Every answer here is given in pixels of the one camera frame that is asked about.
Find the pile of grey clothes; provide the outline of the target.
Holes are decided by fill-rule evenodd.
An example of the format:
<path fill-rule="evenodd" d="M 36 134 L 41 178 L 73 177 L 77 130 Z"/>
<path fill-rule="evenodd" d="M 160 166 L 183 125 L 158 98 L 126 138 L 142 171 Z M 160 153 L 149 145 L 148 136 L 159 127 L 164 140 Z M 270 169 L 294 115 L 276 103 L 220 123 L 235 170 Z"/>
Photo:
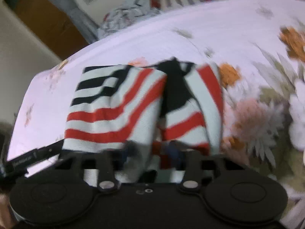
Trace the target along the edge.
<path fill-rule="evenodd" d="M 98 38 L 103 39 L 160 13 L 160 0 L 125 0 L 105 15 L 98 29 Z"/>

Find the brown wooden door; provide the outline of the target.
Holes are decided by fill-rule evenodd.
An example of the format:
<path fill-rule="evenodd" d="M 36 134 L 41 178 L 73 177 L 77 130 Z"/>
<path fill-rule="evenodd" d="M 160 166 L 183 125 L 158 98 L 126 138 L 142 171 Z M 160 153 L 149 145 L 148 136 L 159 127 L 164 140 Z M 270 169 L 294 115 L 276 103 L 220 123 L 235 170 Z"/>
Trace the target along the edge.
<path fill-rule="evenodd" d="M 68 16 L 48 0 L 4 0 L 31 32 L 61 60 L 88 46 Z"/>

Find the pink floral bed sheet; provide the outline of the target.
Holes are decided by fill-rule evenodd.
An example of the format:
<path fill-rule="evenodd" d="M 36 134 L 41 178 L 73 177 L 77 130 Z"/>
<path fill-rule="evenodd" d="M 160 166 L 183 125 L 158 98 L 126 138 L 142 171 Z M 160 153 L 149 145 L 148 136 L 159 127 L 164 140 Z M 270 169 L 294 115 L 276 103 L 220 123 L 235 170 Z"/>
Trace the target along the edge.
<path fill-rule="evenodd" d="M 64 140 L 83 69 L 216 64 L 220 152 L 202 155 L 202 187 L 154 155 L 134 182 L 97 188 L 99 153 L 33 165 L 9 190 L 15 228 L 304 228 L 304 0 L 222 0 L 167 12 L 114 33 L 33 78 L 8 161 Z"/>

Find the left grey curtain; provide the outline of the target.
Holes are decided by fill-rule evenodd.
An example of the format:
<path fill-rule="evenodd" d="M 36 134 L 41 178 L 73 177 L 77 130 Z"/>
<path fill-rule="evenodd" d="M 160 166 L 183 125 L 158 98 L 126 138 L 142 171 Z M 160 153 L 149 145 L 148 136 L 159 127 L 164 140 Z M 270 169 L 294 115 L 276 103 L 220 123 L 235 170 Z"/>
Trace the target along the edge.
<path fill-rule="evenodd" d="M 75 0 L 48 1 L 70 18 L 71 22 L 89 44 L 98 41 L 98 24 L 78 7 Z"/>

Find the striped knitted child sweater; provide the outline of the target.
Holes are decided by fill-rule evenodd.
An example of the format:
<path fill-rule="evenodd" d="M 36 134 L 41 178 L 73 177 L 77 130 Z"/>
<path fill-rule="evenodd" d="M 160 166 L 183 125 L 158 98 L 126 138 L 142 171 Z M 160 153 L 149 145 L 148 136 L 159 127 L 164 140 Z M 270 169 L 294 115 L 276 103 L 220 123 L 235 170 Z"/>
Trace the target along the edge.
<path fill-rule="evenodd" d="M 134 182 L 168 143 L 218 154 L 223 105 L 216 64 L 172 58 L 149 67 L 89 66 L 71 101 L 63 151 L 98 153 L 131 143 L 135 152 L 116 177 Z"/>

